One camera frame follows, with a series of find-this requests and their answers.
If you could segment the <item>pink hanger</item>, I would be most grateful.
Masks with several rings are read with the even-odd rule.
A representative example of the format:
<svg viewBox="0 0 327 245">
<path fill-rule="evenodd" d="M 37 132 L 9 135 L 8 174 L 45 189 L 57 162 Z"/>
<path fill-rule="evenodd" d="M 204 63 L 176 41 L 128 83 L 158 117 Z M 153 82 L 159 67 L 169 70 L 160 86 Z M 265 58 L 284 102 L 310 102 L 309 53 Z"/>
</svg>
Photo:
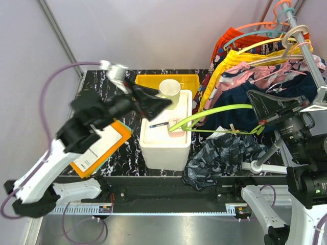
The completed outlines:
<svg viewBox="0 0 327 245">
<path fill-rule="evenodd" d="M 301 46 L 308 46 L 312 51 L 312 44 L 310 40 L 306 40 L 298 45 L 292 46 L 289 53 L 286 55 L 286 61 L 282 64 L 273 66 L 250 66 L 246 72 L 247 81 L 254 84 L 261 89 L 272 90 L 275 89 L 277 84 L 282 84 L 286 81 L 292 80 L 298 75 L 306 75 L 309 71 L 309 67 L 300 54 Z"/>
</svg>

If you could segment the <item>dark leaf-pattern shorts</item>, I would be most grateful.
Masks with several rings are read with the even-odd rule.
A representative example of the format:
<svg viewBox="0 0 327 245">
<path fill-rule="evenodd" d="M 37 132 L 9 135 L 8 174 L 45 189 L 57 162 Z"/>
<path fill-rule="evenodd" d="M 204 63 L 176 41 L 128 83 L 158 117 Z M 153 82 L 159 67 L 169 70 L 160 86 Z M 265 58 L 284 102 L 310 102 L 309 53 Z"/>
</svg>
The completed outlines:
<svg viewBox="0 0 327 245">
<path fill-rule="evenodd" d="M 251 135 L 225 134 L 205 140 L 186 164 L 182 181 L 201 191 L 216 185 L 222 176 L 239 172 L 244 162 L 259 160 L 267 151 L 268 147 Z"/>
</svg>

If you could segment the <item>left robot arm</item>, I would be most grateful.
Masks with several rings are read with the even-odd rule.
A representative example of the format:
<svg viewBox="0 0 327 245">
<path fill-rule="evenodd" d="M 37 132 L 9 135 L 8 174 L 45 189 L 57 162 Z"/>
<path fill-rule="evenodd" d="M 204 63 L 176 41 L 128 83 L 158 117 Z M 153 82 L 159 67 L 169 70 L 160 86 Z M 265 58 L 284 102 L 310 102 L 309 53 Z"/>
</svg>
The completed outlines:
<svg viewBox="0 0 327 245">
<path fill-rule="evenodd" d="M 5 204 L 1 216 L 7 219 L 39 218 L 49 214 L 57 205 L 74 201 L 105 202 L 111 187 L 102 177 L 89 177 L 84 181 L 60 184 L 58 175 L 92 145 L 100 140 L 97 130 L 116 122 L 125 114 L 135 111 L 140 117 L 153 120 L 172 101 L 159 96 L 159 91 L 136 85 L 125 79 L 127 92 L 103 101 L 94 90 L 82 90 L 71 102 L 74 115 L 57 132 L 45 155 L 18 180 L 4 183 L 7 198 L 15 197 L 14 216 L 6 215 Z"/>
</svg>

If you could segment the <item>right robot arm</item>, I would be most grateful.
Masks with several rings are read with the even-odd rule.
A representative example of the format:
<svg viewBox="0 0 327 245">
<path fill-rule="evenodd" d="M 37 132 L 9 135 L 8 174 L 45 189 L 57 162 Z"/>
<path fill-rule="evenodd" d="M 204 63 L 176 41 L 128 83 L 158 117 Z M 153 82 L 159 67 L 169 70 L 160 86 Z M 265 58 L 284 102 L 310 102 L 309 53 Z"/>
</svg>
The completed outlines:
<svg viewBox="0 0 327 245">
<path fill-rule="evenodd" d="M 259 124 L 277 128 L 298 165 L 286 168 L 291 223 L 287 225 L 274 212 L 254 182 L 234 187 L 233 199 L 252 209 L 264 230 L 265 244 L 321 244 L 326 224 L 326 134 L 311 134 L 315 122 L 303 95 L 283 98 L 256 90 L 247 95 Z"/>
</svg>

